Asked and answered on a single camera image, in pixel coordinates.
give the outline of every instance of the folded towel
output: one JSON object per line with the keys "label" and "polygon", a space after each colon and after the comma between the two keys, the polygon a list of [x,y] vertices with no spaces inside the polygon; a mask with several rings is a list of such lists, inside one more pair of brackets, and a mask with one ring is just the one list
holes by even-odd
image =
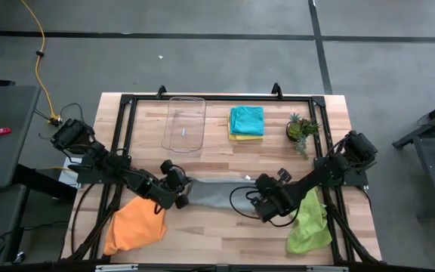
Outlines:
{"label": "folded towel", "polygon": [[305,253],[319,249],[332,241],[326,224],[326,210],[316,197],[316,187],[301,200],[298,217],[286,240],[286,251]]}
{"label": "folded towel", "polygon": [[233,135],[233,134],[231,134],[231,132],[230,132],[230,116],[227,116],[227,133],[229,135],[230,140],[232,140],[232,141],[260,140],[260,139],[264,138],[264,136]]}
{"label": "folded towel", "polygon": [[264,134],[264,117],[262,107],[237,106],[231,109],[230,131],[235,135]]}

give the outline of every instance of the orange cloth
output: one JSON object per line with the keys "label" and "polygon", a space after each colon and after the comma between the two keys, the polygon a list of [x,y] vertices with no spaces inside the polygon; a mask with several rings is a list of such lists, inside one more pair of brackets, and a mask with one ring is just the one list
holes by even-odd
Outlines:
{"label": "orange cloth", "polygon": [[154,206],[151,200],[137,196],[116,212],[106,232],[103,253],[113,255],[119,249],[136,249],[161,240],[165,210],[155,215]]}

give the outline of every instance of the yellow towel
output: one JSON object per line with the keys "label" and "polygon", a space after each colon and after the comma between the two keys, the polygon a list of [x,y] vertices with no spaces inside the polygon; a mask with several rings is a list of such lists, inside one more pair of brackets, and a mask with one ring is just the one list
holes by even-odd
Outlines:
{"label": "yellow towel", "polygon": [[230,140],[233,141],[247,141],[263,139],[264,136],[251,136],[251,135],[232,135],[230,133],[230,115],[227,115],[227,134],[230,136]]}

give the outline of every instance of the plant pot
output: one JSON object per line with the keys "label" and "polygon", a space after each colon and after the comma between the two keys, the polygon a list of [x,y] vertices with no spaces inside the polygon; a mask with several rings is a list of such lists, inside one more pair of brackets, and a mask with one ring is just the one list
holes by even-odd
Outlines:
{"label": "plant pot", "polygon": [[288,127],[290,126],[292,124],[292,122],[288,122],[288,124],[286,124],[286,128],[285,128],[285,131],[286,131],[286,137],[288,137],[288,139],[290,140],[290,141],[298,141],[298,139],[295,139],[295,138],[293,138],[290,134],[289,134],[289,132],[288,132]]}

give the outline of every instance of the gray cloth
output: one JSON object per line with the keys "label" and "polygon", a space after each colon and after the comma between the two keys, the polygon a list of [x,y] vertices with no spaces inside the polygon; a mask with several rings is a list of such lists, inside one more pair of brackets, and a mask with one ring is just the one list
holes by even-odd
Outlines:
{"label": "gray cloth", "polygon": [[[243,178],[200,178],[193,180],[188,192],[189,204],[213,208],[231,209],[231,191],[241,186],[255,186],[255,181]],[[237,190],[233,193],[233,205],[241,212],[252,212],[253,205],[245,198],[251,188]]]}

